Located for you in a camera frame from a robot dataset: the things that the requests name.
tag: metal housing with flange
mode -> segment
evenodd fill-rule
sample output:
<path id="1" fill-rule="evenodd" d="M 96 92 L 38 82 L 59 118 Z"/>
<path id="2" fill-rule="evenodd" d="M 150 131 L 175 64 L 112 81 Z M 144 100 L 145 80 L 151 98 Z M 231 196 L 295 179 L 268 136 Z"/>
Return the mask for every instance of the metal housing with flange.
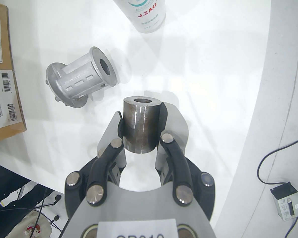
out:
<path id="1" fill-rule="evenodd" d="M 94 46 L 89 53 L 68 65 L 60 62 L 50 64 L 45 82 L 55 94 L 56 101 L 80 108 L 86 104 L 88 94 L 105 86 L 115 86 L 117 79 L 105 54 Z"/>

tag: cylinder hole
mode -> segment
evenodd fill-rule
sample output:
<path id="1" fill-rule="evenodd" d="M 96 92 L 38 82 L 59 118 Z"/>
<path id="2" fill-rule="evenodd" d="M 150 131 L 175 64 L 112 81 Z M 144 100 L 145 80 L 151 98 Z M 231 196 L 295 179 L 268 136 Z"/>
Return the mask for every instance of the cylinder hole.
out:
<path id="1" fill-rule="evenodd" d="M 141 98 L 139 98 L 139 99 L 134 99 L 134 101 L 135 101 L 135 102 L 144 102 L 144 103 L 150 103 L 150 102 L 152 102 L 151 100 L 148 100 L 148 99 L 141 99 Z"/>
<path id="2" fill-rule="evenodd" d="M 99 59 L 99 62 L 100 62 L 100 65 L 102 66 L 104 72 L 107 74 L 107 75 L 110 75 L 110 70 L 108 69 L 108 66 L 107 64 L 105 63 L 105 61 L 103 59 Z"/>

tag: silver bolt head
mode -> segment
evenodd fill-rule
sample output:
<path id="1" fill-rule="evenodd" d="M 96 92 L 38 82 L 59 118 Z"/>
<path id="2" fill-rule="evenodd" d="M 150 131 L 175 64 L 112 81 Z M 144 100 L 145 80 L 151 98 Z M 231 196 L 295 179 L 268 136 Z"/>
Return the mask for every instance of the silver bolt head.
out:
<path id="1" fill-rule="evenodd" d="M 78 172 L 72 172 L 66 177 L 66 184 L 68 186 L 74 186 L 79 181 L 79 173 Z"/>
<path id="2" fill-rule="evenodd" d="M 89 187 L 89 189 L 87 190 L 86 201 L 89 204 L 98 203 L 103 198 L 103 195 L 104 195 L 103 187 L 98 184 L 93 185 Z"/>
<path id="3" fill-rule="evenodd" d="M 193 201 L 193 192 L 186 185 L 180 185 L 175 190 L 175 195 L 180 203 L 189 204 Z"/>
<path id="4" fill-rule="evenodd" d="M 210 187 L 210 186 L 213 186 L 214 185 L 214 179 L 213 177 L 208 174 L 208 173 L 202 173 L 201 174 L 201 180 L 202 180 L 202 183 L 207 186 L 207 187 Z"/>
<path id="5" fill-rule="evenodd" d="M 169 144 L 169 143 L 173 142 L 173 136 L 171 134 L 163 134 L 161 136 L 161 140 L 164 143 Z"/>
<path id="6" fill-rule="evenodd" d="M 119 148 L 122 144 L 123 144 L 123 141 L 122 141 L 120 138 L 113 139 L 113 140 L 110 142 L 110 145 L 111 145 L 113 148 Z"/>

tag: white table surface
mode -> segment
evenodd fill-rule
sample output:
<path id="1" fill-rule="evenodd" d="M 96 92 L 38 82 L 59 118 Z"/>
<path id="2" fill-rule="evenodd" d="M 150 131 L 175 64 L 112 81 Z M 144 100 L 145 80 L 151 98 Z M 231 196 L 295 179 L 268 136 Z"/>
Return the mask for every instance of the white table surface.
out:
<path id="1" fill-rule="evenodd" d="M 140 34 L 112 0 L 0 0 L 9 8 L 12 57 L 27 131 L 0 142 L 0 165 L 64 191 L 65 178 L 96 155 L 123 99 L 176 105 L 189 126 L 186 156 L 216 181 L 217 221 L 249 128 L 259 88 L 270 0 L 166 0 L 165 25 Z M 97 46 L 120 83 L 75 109 L 45 84 L 52 62 Z M 156 151 L 126 152 L 121 187 L 159 187 Z"/>

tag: black wire bundle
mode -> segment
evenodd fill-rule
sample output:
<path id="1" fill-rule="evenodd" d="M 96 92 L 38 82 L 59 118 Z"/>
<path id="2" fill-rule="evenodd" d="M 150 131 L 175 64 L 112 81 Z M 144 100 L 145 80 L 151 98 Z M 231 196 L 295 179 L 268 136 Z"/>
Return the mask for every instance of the black wire bundle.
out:
<path id="1" fill-rule="evenodd" d="M 298 143 L 298 140 L 295 141 L 295 142 L 293 142 L 293 143 L 291 143 L 291 144 L 288 144 L 288 145 L 286 145 L 286 146 L 284 146 L 284 147 L 281 147 L 281 148 L 279 148 L 279 149 L 277 149 L 277 150 L 274 150 L 274 151 L 270 152 L 269 154 L 267 154 L 267 155 L 261 160 L 261 162 L 259 163 L 259 165 L 258 165 L 258 167 L 257 167 L 257 178 L 258 178 L 262 183 L 264 183 L 264 184 L 268 184 L 268 185 L 275 185 L 275 184 L 289 184 L 289 183 L 287 183 L 287 182 L 264 182 L 264 181 L 259 177 L 259 169 L 260 169 L 261 165 L 263 164 L 263 162 L 265 161 L 265 159 L 266 159 L 268 156 L 270 156 L 270 155 L 272 155 L 272 154 L 274 154 L 274 153 L 276 153 L 276 152 L 279 152 L 279 151 L 281 151 L 281 150 L 284 150 L 284 149 L 286 149 L 286 148 L 288 148 L 288 147 L 290 147 L 290 146 L 293 146 L 293 145 L 295 145 L 295 144 L 297 144 L 297 143 Z M 295 226 L 295 224 L 297 223 L 297 221 L 298 221 L 298 217 L 296 218 L 296 220 L 294 221 L 294 223 L 291 225 L 290 229 L 289 229 L 288 232 L 286 233 L 285 238 L 288 237 L 289 233 L 291 232 L 291 230 L 293 229 L 293 227 Z"/>

